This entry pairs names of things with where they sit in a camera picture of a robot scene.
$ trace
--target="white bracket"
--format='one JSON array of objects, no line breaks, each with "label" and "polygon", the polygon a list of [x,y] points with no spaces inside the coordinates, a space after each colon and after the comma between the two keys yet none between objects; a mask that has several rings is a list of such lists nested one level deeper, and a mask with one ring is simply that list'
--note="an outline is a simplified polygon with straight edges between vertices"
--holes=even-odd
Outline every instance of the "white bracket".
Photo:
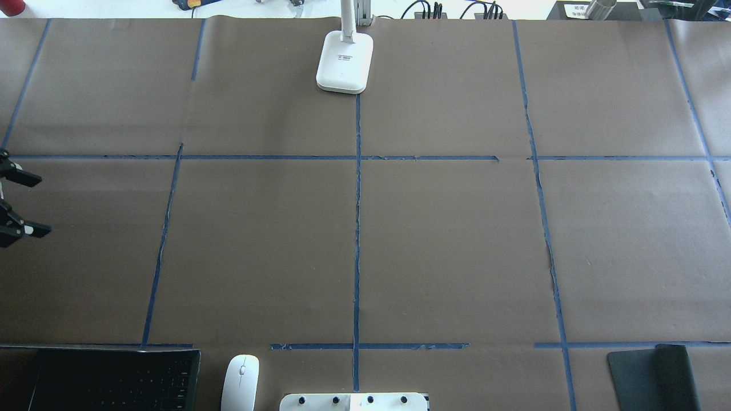
[{"label": "white bracket", "polygon": [[420,393],[289,394],[279,411],[428,411],[427,398]]},{"label": "white bracket", "polygon": [[355,0],[355,25],[370,26],[373,23],[371,0]]}]

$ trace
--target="white label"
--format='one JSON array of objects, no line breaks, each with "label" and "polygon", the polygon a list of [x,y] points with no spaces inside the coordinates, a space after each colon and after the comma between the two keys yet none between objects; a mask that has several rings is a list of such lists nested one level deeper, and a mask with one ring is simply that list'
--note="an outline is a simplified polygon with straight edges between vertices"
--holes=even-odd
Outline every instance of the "white label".
[{"label": "white label", "polygon": [[584,20],[587,18],[585,4],[564,4],[564,9],[568,18],[581,18]]}]

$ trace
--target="white lamp base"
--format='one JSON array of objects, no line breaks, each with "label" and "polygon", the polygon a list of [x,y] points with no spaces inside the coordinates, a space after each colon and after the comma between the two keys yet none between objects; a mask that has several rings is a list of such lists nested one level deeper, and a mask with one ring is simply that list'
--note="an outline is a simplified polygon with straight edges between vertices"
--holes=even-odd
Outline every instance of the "white lamp base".
[{"label": "white lamp base", "polygon": [[327,91],[358,94],[366,89],[371,71],[373,39],[353,33],[354,43],[341,41],[342,31],[327,33],[317,67],[317,85]]}]

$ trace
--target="yellow and blue tool handle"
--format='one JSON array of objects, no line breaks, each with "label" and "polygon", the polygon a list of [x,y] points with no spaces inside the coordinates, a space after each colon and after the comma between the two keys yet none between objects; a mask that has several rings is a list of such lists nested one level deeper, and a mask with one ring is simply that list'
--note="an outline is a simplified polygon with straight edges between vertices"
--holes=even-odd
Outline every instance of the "yellow and blue tool handle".
[{"label": "yellow and blue tool handle", "polygon": [[205,6],[206,4],[215,3],[221,0],[173,0],[181,10],[190,10],[193,7]]}]

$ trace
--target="desk lamp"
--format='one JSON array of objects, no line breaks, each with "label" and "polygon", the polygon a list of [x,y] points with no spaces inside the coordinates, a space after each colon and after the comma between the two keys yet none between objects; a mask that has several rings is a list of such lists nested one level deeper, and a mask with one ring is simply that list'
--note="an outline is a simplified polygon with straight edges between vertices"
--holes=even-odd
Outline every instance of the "desk lamp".
[{"label": "desk lamp", "polygon": [[371,71],[373,39],[355,31],[353,0],[340,0],[342,30],[327,33],[317,67],[317,85],[327,91],[358,94]]}]

